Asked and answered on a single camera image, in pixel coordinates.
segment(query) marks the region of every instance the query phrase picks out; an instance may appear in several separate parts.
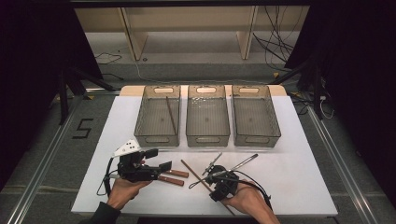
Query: clear plastic bin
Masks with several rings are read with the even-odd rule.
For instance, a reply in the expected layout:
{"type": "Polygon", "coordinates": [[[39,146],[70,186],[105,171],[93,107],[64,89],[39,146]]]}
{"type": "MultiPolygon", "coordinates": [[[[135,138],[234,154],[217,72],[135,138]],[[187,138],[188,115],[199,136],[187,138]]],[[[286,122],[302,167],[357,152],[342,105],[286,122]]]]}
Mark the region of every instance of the clear plastic bin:
{"type": "Polygon", "coordinates": [[[281,136],[268,86],[233,86],[234,144],[274,147],[281,136]]]}
{"type": "Polygon", "coordinates": [[[179,145],[180,86],[146,86],[134,136],[141,147],[179,145]]]}
{"type": "Polygon", "coordinates": [[[227,147],[230,138],[224,86],[189,86],[186,136],[189,147],[227,147]]]}

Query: floor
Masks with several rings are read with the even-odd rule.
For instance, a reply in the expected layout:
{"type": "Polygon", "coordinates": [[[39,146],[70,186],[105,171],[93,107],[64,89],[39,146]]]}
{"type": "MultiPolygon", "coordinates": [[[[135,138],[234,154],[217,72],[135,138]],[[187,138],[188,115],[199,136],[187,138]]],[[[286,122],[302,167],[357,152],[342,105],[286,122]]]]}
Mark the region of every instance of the floor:
{"type": "MultiPolygon", "coordinates": [[[[257,33],[260,38],[268,38],[269,35],[268,32],[257,33]]],[[[232,32],[150,33],[142,59],[136,63],[131,60],[124,34],[87,34],[87,37],[105,82],[115,87],[158,82],[268,83],[274,80],[275,73],[285,73],[276,69],[282,68],[282,62],[265,53],[255,39],[248,60],[242,60],[232,32]]],[[[293,45],[297,37],[298,32],[293,32],[288,43],[293,45]]],[[[281,54],[276,46],[273,50],[281,54]]],[[[287,92],[297,92],[295,85],[298,79],[296,76],[283,83],[287,92]]],[[[97,90],[98,87],[90,82],[84,84],[90,89],[85,97],[69,94],[71,116],[62,126],[59,125],[60,103],[55,97],[31,149],[25,153],[0,193],[0,223],[7,223],[12,218],[15,220],[17,215],[21,216],[20,223],[78,223],[85,218],[72,214],[70,209],[118,93],[97,90]],[[83,136],[87,132],[82,132],[81,127],[90,130],[85,138],[83,136]]],[[[310,92],[298,94],[305,99],[312,97],[310,92]]],[[[300,98],[293,97],[293,101],[339,215],[279,217],[280,221],[395,223],[395,208],[356,153],[336,111],[332,114],[331,106],[324,104],[323,113],[328,117],[332,115],[332,118],[317,120],[309,104],[302,103],[300,98]]],[[[137,217],[120,217],[117,223],[137,221],[137,217]]],[[[191,223],[185,219],[151,220],[152,223],[171,221],[191,223]]]]}

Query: cable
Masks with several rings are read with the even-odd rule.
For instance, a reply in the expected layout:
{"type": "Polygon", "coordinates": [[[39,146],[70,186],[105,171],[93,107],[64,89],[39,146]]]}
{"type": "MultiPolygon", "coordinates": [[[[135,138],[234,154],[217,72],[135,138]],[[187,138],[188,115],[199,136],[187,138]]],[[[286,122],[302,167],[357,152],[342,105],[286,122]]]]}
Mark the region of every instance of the cable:
{"type": "Polygon", "coordinates": [[[335,221],[335,223],[340,224],[340,221],[338,220],[337,217],[332,217],[332,219],[335,221]]]}
{"type": "Polygon", "coordinates": [[[262,44],[262,42],[260,42],[260,39],[253,33],[253,35],[254,35],[254,37],[256,37],[256,39],[257,39],[257,41],[259,42],[259,44],[265,49],[265,50],[268,50],[268,51],[270,51],[270,53],[272,53],[273,55],[275,55],[278,59],[280,59],[282,62],[286,62],[286,60],[285,59],[282,59],[280,56],[278,56],[276,53],[274,53],[273,51],[271,51],[270,49],[268,49],[268,46],[264,46],[263,44],[262,44]]]}
{"type": "Polygon", "coordinates": [[[197,81],[161,81],[161,80],[156,80],[156,79],[150,79],[150,78],[145,78],[142,77],[140,74],[140,69],[139,66],[137,65],[137,62],[134,61],[134,65],[136,66],[136,71],[137,75],[139,76],[140,79],[146,80],[146,81],[151,81],[151,82],[157,82],[157,83],[165,83],[165,84],[172,84],[172,83],[200,83],[200,82],[218,82],[218,83],[223,83],[223,82],[246,82],[246,83],[258,83],[262,85],[267,85],[268,83],[266,82],[260,82],[260,81],[249,81],[249,80],[244,80],[244,79],[229,79],[229,80],[223,80],[223,81],[218,81],[218,80],[197,80],[197,81]]]}
{"type": "MultiPolygon", "coordinates": [[[[288,48],[287,46],[289,46],[289,45],[287,45],[285,42],[284,42],[284,40],[286,40],[286,39],[288,39],[290,36],[291,36],[291,34],[294,32],[294,30],[295,30],[295,28],[297,27],[297,25],[298,25],[298,23],[299,23],[299,21],[300,21],[300,19],[301,19],[301,17],[302,17],[302,14],[303,14],[303,9],[304,9],[304,7],[301,7],[301,10],[300,10],[300,14],[299,14],[299,17],[298,17],[298,19],[297,19],[297,22],[294,24],[294,26],[293,26],[293,28],[291,29],[291,31],[290,31],[290,33],[288,34],[288,36],[287,37],[285,37],[284,39],[282,39],[282,37],[281,37],[281,35],[280,35],[280,28],[281,28],[281,24],[282,24],[282,22],[283,22],[283,19],[284,19],[284,16],[285,16],[285,12],[286,12],[286,10],[288,9],[288,7],[285,7],[285,9],[283,10],[283,12],[282,12],[282,17],[281,17],[281,19],[280,19],[280,23],[278,23],[278,21],[279,21],[279,11],[280,11],[280,8],[279,8],[279,6],[276,6],[276,8],[275,8],[275,10],[276,10],[276,14],[275,14],[275,23],[273,22],[273,19],[271,18],[271,16],[269,15],[269,13],[268,13],[268,9],[267,9],[267,7],[264,7],[264,9],[265,9],[265,12],[266,12],[266,14],[267,14],[267,17],[268,17],[268,19],[269,19],[269,21],[271,22],[271,25],[272,25],[272,27],[273,27],[273,30],[271,31],[271,36],[270,36],[270,38],[269,38],[269,40],[268,40],[268,42],[267,41],[265,41],[265,42],[267,42],[267,45],[265,46],[265,62],[266,63],[268,63],[267,61],[266,61],[266,51],[268,50],[268,46],[269,46],[269,44],[270,43],[273,43],[273,42],[271,42],[271,39],[272,38],[275,38],[276,40],[277,40],[277,42],[278,42],[278,44],[276,44],[276,49],[277,48],[279,48],[280,49],[280,51],[281,51],[281,53],[282,53],[282,56],[283,56],[283,60],[284,60],[284,62],[287,60],[287,57],[289,57],[290,56],[290,50],[292,50],[292,49],[290,49],[290,48],[288,48]]],[[[271,55],[271,63],[272,63],[272,60],[273,60],[273,56],[276,56],[276,57],[278,57],[278,55],[275,55],[274,53],[271,55]]]]}
{"type": "Polygon", "coordinates": [[[204,182],[204,180],[205,180],[205,179],[201,179],[201,180],[198,180],[198,181],[195,182],[195,183],[190,184],[190,185],[189,185],[189,189],[194,188],[195,186],[197,186],[197,184],[199,184],[199,183],[201,183],[201,182],[204,182]]]}
{"type": "Polygon", "coordinates": [[[103,75],[103,76],[113,76],[113,77],[117,77],[119,80],[124,80],[123,77],[116,76],[116,75],[114,75],[114,74],[112,74],[112,73],[103,73],[102,75],[103,75]]]}
{"type": "Polygon", "coordinates": [[[111,53],[103,52],[103,53],[100,53],[99,55],[97,55],[97,56],[95,57],[95,59],[100,59],[99,57],[102,56],[102,55],[104,55],[104,54],[110,55],[110,56],[112,56],[112,57],[118,57],[118,58],[116,58],[116,59],[114,59],[114,60],[111,60],[111,61],[108,62],[108,63],[98,63],[98,64],[109,64],[109,63],[114,63],[115,61],[117,61],[117,60],[119,60],[119,59],[122,58],[122,56],[119,55],[119,54],[111,54],[111,53]]]}
{"type": "Polygon", "coordinates": [[[111,187],[110,187],[110,167],[111,167],[111,163],[112,163],[112,162],[113,162],[113,158],[110,158],[110,160],[108,161],[107,168],[106,168],[105,177],[103,178],[103,184],[105,185],[105,190],[106,190],[107,197],[110,197],[110,193],[111,193],[111,187]]]}
{"type": "Polygon", "coordinates": [[[291,81],[291,82],[288,82],[288,83],[282,83],[281,85],[282,86],[289,86],[289,85],[291,85],[291,84],[294,84],[294,83],[297,83],[298,81],[291,81]]]}
{"type": "Polygon", "coordinates": [[[270,43],[270,44],[272,44],[272,45],[276,45],[276,46],[279,46],[279,47],[281,47],[281,48],[290,49],[290,50],[293,49],[293,46],[292,46],[292,45],[285,44],[286,46],[283,47],[283,46],[280,46],[280,45],[277,44],[277,43],[274,43],[274,42],[271,42],[271,41],[268,41],[268,40],[261,39],[261,38],[257,37],[254,33],[253,33],[253,35],[256,37],[257,40],[264,41],[264,42],[266,42],[266,43],[270,43]]]}
{"type": "Polygon", "coordinates": [[[118,170],[113,170],[112,172],[110,172],[110,173],[108,173],[108,174],[105,175],[105,177],[104,177],[102,183],[101,183],[100,186],[99,186],[99,189],[96,191],[96,195],[98,195],[98,196],[104,196],[104,195],[107,194],[107,192],[106,192],[106,193],[103,193],[103,194],[100,194],[100,193],[99,193],[99,190],[100,190],[100,188],[102,187],[102,185],[105,183],[105,179],[110,179],[110,175],[113,174],[113,173],[116,172],[116,171],[118,171],[118,170]]]}
{"type": "Polygon", "coordinates": [[[300,111],[297,113],[297,115],[305,115],[305,114],[307,114],[308,113],[308,107],[314,103],[314,101],[312,101],[312,100],[306,100],[305,98],[299,97],[296,94],[293,94],[291,92],[287,92],[287,95],[290,96],[291,98],[297,100],[297,101],[293,101],[294,104],[300,103],[300,104],[304,105],[303,108],[301,108],[300,111]]]}
{"type": "Polygon", "coordinates": [[[100,182],[99,188],[96,191],[97,196],[105,196],[106,195],[106,193],[99,193],[99,190],[102,188],[103,182],[104,182],[103,180],[100,182]]]}
{"type": "Polygon", "coordinates": [[[254,180],[254,179],[251,178],[250,176],[248,176],[247,174],[242,173],[242,172],[240,172],[240,171],[234,171],[234,172],[246,176],[247,178],[249,178],[250,180],[252,180],[254,183],[256,183],[256,184],[262,189],[262,191],[264,191],[265,194],[267,194],[267,193],[265,192],[264,188],[263,188],[256,180],[254,180]]]}
{"type": "Polygon", "coordinates": [[[327,115],[324,113],[323,108],[322,108],[323,101],[324,101],[324,100],[321,100],[321,101],[320,101],[320,110],[321,110],[323,116],[324,116],[326,119],[332,119],[332,116],[334,115],[334,109],[332,110],[331,115],[330,115],[329,117],[327,117],[327,115]]]}
{"type": "Polygon", "coordinates": [[[226,178],[226,177],[216,177],[216,178],[219,179],[219,180],[227,180],[227,181],[238,182],[238,183],[241,183],[241,184],[246,184],[246,185],[249,185],[249,186],[257,189],[262,194],[262,197],[264,198],[265,203],[268,205],[268,207],[270,207],[271,210],[273,210],[272,205],[270,203],[271,196],[268,196],[267,193],[265,192],[265,190],[262,189],[262,188],[259,188],[257,185],[249,183],[249,182],[244,181],[244,180],[236,180],[236,179],[231,179],[231,178],[226,178]]]}

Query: human hand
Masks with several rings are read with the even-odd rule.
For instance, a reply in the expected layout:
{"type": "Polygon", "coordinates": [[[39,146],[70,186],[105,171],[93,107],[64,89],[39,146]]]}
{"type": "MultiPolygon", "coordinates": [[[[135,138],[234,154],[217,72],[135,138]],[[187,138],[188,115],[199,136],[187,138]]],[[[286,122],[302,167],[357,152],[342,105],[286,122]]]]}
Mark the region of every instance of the human hand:
{"type": "Polygon", "coordinates": [[[107,204],[121,210],[125,204],[139,193],[139,190],[149,185],[152,181],[139,181],[132,183],[129,180],[118,178],[114,181],[113,190],[108,197],[107,204]]]}
{"type": "Polygon", "coordinates": [[[260,192],[249,185],[239,183],[235,196],[223,199],[221,202],[234,207],[241,213],[253,216],[261,224],[279,223],[260,192]]]}

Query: black cable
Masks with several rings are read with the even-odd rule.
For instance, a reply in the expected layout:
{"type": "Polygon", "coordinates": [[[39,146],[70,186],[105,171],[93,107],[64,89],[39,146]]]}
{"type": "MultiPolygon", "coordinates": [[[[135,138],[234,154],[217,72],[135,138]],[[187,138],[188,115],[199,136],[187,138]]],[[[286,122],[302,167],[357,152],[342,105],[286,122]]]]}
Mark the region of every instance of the black cable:
{"type": "Polygon", "coordinates": [[[335,222],[336,224],[340,224],[340,221],[338,220],[337,217],[331,217],[331,218],[332,218],[332,220],[334,220],[334,222],[335,222]]]}
{"type": "Polygon", "coordinates": [[[264,46],[263,44],[262,44],[262,42],[260,42],[260,40],[258,39],[258,37],[255,35],[255,34],[253,34],[254,35],[254,37],[256,37],[256,39],[257,39],[257,41],[259,42],[259,44],[265,49],[265,50],[268,50],[268,51],[270,51],[270,53],[272,53],[273,55],[275,55],[278,59],[280,59],[282,62],[286,62],[286,60],[285,59],[282,59],[280,56],[278,56],[276,53],[274,53],[273,51],[271,51],[270,49],[268,49],[268,47],[266,47],[266,46],[264,46]]]}
{"type": "Polygon", "coordinates": [[[122,58],[122,56],[119,55],[119,54],[111,54],[111,53],[103,52],[103,53],[100,53],[98,56],[96,56],[95,59],[99,59],[99,57],[102,56],[102,55],[104,55],[104,54],[108,54],[108,55],[110,55],[110,56],[118,57],[118,58],[116,58],[116,59],[114,59],[114,60],[111,60],[111,61],[108,62],[108,63],[98,63],[98,64],[109,64],[109,63],[114,63],[115,61],[117,61],[117,60],[119,60],[119,59],[122,58]]]}
{"type": "Polygon", "coordinates": [[[251,186],[251,187],[257,189],[257,190],[262,194],[262,197],[264,198],[265,203],[268,205],[268,207],[271,208],[271,210],[273,210],[272,205],[271,205],[271,203],[270,203],[271,196],[268,196],[267,193],[265,192],[265,190],[262,189],[262,188],[259,188],[257,185],[252,184],[252,183],[249,183],[249,182],[244,181],[244,180],[236,180],[236,179],[231,179],[231,178],[226,178],[226,177],[218,177],[218,176],[217,176],[216,179],[238,182],[238,183],[241,183],[241,184],[249,185],[249,186],[251,186]]]}
{"type": "Polygon", "coordinates": [[[291,29],[289,35],[286,36],[284,40],[287,40],[291,36],[291,34],[294,32],[294,30],[296,29],[296,27],[297,27],[297,25],[298,25],[298,23],[299,23],[299,21],[301,19],[301,16],[303,15],[303,9],[304,9],[304,6],[301,6],[300,15],[298,16],[297,22],[294,24],[294,26],[291,29]]]}
{"type": "Polygon", "coordinates": [[[204,180],[205,180],[205,178],[204,178],[204,179],[201,179],[201,180],[198,180],[198,181],[195,182],[195,183],[190,184],[190,185],[189,185],[189,189],[192,189],[193,187],[197,186],[197,184],[203,182],[204,180]]]}
{"type": "Polygon", "coordinates": [[[287,92],[287,95],[288,95],[289,97],[295,99],[295,100],[298,100],[299,102],[307,102],[307,103],[310,103],[310,104],[313,104],[313,103],[314,103],[313,100],[306,100],[305,98],[299,97],[299,96],[297,96],[297,95],[295,95],[295,94],[293,94],[293,93],[290,93],[290,92],[287,92]]]}
{"type": "MultiPolygon", "coordinates": [[[[284,44],[284,42],[283,42],[282,38],[280,37],[279,25],[277,24],[277,18],[279,17],[279,6],[276,6],[276,7],[275,7],[275,12],[276,12],[275,28],[276,28],[277,36],[279,37],[279,39],[278,39],[277,41],[279,42],[279,45],[280,45],[281,42],[282,42],[283,44],[284,44]]],[[[282,55],[283,55],[283,58],[286,60],[286,56],[285,56],[285,54],[283,53],[282,48],[279,48],[279,49],[280,49],[280,52],[281,52],[282,55]]]]}
{"type": "Polygon", "coordinates": [[[308,113],[308,107],[309,105],[305,105],[300,112],[297,113],[297,115],[306,115],[306,113],[308,113]]]}
{"type": "Polygon", "coordinates": [[[292,45],[285,44],[286,46],[283,47],[283,46],[280,46],[280,45],[277,44],[277,43],[274,43],[274,42],[271,42],[271,41],[268,41],[268,40],[264,40],[264,39],[262,39],[262,38],[259,38],[259,37],[257,37],[256,35],[255,35],[255,37],[256,37],[257,40],[260,40],[260,41],[263,41],[263,42],[266,42],[266,43],[270,43],[270,44],[272,44],[272,45],[276,45],[276,46],[281,47],[281,48],[293,50],[293,46],[292,46],[292,45]]]}
{"type": "Polygon", "coordinates": [[[289,7],[289,6],[286,6],[285,9],[283,9],[282,17],[281,17],[281,19],[280,19],[280,23],[279,23],[279,25],[277,26],[277,29],[278,29],[279,31],[280,31],[280,26],[282,25],[283,18],[285,17],[286,9],[288,9],[288,7],[289,7]]]}
{"type": "Polygon", "coordinates": [[[307,103],[309,103],[309,104],[313,104],[314,102],[313,101],[309,101],[309,100],[298,100],[298,99],[296,99],[297,101],[292,101],[294,104],[296,104],[296,103],[301,103],[301,104],[303,104],[303,105],[306,105],[307,103]]]}
{"type": "Polygon", "coordinates": [[[262,189],[262,191],[264,191],[265,194],[267,194],[267,193],[265,192],[264,188],[263,188],[256,180],[254,180],[252,177],[250,177],[249,175],[247,175],[247,174],[245,174],[245,173],[242,173],[242,172],[240,172],[240,171],[234,171],[234,172],[246,176],[246,177],[249,178],[251,181],[253,181],[254,183],[256,183],[256,184],[262,189]]]}
{"type": "Polygon", "coordinates": [[[112,74],[112,73],[103,73],[102,75],[103,75],[103,76],[113,76],[113,77],[117,77],[119,80],[124,80],[123,77],[116,76],[116,75],[114,75],[114,74],[112,74]]]}
{"type": "Polygon", "coordinates": [[[110,193],[111,193],[111,187],[110,187],[110,167],[111,167],[111,163],[112,163],[112,162],[113,162],[113,158],[110,158],[110,160],[108,161],[107,168],[106,168],[105,177],[103,178],[103,183],[105,184],[105,190],[106,190],[107,197],[110,197],[110,193]]]}
{"type": "Polygon", "coordinates": [[[282,38],[280,37],[280,34],[279,34],[279,31],[276,29],[276,25],[274,24],[274,22],[273,22],[273,20],[271,19],[271,16],[270,16],[270,14],[268,13],[268,10],[267,10],[267,6],[264,6],[264,9],[265,9],[265,12],[266,12],[266,14],[267,14],[267,17],[268,17],[268,19],[270,20],[270,22],[271,22],[271,26],[273,27],[273,30],[271,31],[271,36],[270,36],[270,41],[271,41],[271,38],[272,38],[272,36],[279,42],[279,45],[282,43],[282,45],[284,46],[284,41],[282,40],[282,38]]]}
{"type": "Polygon", "coordinates": [[[103,193],[103,194],[100,194],[100,193],[99,193],[99,190],[102,188],[102,185],[103,185],[103,180],[102,180],[101,183],[100,183],[99,189],[96,191],[96,195],[97,195],[97,196],[104,196],[104,195],[106,195],[106,193],[103,193]]]}

